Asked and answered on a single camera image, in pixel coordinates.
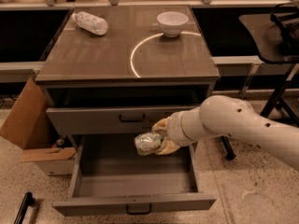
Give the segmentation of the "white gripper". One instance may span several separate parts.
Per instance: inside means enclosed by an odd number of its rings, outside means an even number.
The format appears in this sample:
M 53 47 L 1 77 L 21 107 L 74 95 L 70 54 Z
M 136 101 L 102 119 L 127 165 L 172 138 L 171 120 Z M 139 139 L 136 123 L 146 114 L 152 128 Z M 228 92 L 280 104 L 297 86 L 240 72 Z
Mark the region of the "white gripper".
M 154 151 L 156 155 L 174 153 L 180 147 L 189 146 L 199 140 L 199 114 L 195 110 L 173 113 L 169 119 L 160 119 L 151 131 L 165 137 L 160 147 Z

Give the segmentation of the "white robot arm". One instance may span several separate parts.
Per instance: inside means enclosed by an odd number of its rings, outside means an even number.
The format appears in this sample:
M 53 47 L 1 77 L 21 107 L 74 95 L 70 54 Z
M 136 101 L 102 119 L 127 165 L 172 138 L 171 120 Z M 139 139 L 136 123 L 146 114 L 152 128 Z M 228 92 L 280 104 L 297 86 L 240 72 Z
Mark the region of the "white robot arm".
M 264 118 L 240 99 L 210 96 L 194 109 L 161 119 L 152 130 L 180 147 L 205 138 L 232 137 L 256 145 L 299 170 L 299 128 Z

